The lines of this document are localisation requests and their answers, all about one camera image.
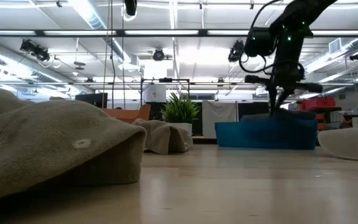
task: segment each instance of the beige cloth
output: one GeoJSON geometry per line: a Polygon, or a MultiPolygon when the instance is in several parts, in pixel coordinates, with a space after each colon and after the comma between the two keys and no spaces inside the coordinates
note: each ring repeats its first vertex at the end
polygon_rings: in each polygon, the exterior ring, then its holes
{"type": "Polygon", "coordinates": [[[140,177],[146,132],[79,101],[30,103],[0,90],[0,197],[46,180],[126,184],[140,177]]]}
{"type": "Polygon", "coordinates": [[[193,147],[191,135],[187,131],[176,128],[169,123],[137,119],[133,124],[146,129],[146,150],[167,155],[169,152],[186,152],[193,147]]]}
{"type": "Polygon", "coordinates": [[[358,160],[358,128],[321,131],[318,141],[323,149],[334,156],[358,160]]]}

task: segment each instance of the orange chair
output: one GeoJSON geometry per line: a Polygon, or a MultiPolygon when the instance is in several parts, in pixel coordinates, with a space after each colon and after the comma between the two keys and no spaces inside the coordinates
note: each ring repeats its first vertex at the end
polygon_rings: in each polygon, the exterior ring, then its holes
{"type": "Polygon", "coordinates": [[[140,110],[105,109],[103,111],[113,118],[132,124],[137,118],[149,120],[151,105],[143,105],[140,110]]]}

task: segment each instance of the blue plastic tub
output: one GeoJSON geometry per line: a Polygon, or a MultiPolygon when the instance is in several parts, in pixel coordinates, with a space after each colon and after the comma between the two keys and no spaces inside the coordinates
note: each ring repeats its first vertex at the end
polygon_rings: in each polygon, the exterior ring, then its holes
{"type": "Polygon", "coordinates": [[[215,123],[220,147],[308,149],[316,147],[317,121],[280,120],[215,123]]]}

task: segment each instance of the white cloth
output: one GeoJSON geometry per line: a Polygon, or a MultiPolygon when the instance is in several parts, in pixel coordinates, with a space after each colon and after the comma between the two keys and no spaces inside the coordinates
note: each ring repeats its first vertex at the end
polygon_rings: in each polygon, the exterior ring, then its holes
{"type": "Polygon", "coordinates": [[[203,101],[203,136],[216,139],[215,122],[235,122],[235,103],[216,103],[203,101]]]}

